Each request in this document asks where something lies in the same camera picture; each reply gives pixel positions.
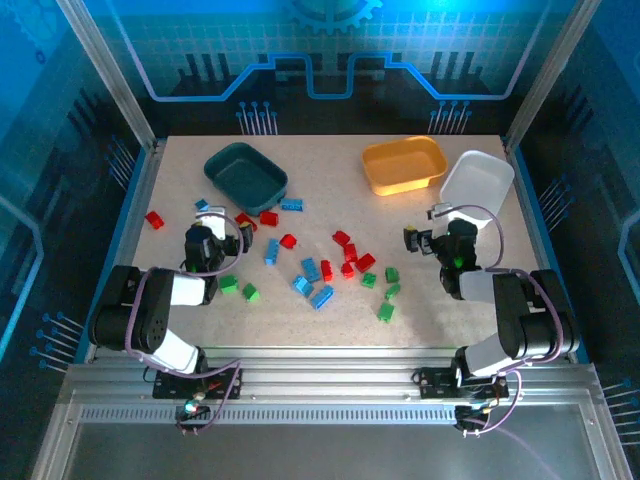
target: yellow tray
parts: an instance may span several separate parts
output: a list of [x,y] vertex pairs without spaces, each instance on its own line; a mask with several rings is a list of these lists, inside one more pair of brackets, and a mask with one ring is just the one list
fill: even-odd
[[428,187],[447,171],[447,159],[430,137],[409,137],[367,147],[364,171],[376,195]]

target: teal tray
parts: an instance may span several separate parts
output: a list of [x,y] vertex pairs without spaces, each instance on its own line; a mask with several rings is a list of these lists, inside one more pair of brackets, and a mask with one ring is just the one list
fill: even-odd
[[257,216],[287,191],[287,174],[243,142],[223,148],[204,165],[204,174],[242,211]]

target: glass panel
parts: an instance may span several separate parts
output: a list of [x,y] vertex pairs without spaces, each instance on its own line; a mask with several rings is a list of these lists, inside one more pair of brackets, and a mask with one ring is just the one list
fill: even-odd
[[139,146],[55,2],[0,12],[0,476],[27,478],[77,346],[43,315],[84,324],[134,168],[112,135]]
[[505,133],[573,4],[88,2],[158,136]]

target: gear graphic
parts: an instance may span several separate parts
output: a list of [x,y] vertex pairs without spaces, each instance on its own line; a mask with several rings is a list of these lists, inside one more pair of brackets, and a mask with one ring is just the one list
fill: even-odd
[[58,26],[55,0],[2,0],[0,13],[12,15],[22,33],[36,47],[51,40]]
[[360,27],[364,19],[372,18],[372,10],[381,6],[381,0],[286,0],[284,8],[301,28],[331,35],[336,30],[346,33],[349,27]]

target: plastic tray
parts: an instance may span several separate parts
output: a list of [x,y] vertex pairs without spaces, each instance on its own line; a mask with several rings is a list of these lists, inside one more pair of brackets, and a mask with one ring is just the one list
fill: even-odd
[[362,152],[364,171],[376,195],[428,187],[447,171],[447,159],[429,137],[371,145]]
[[[452,206],[480,205],[497,215],[513,182],[513,167],[478,150],[464,152],[440,189],[440,200]],[[477,208],[450,214],[484,228],[491,217]]]
[[287,191],[287,174],[246,143],[223,148],[207,160],[204,174],[249,215],[274,207]]

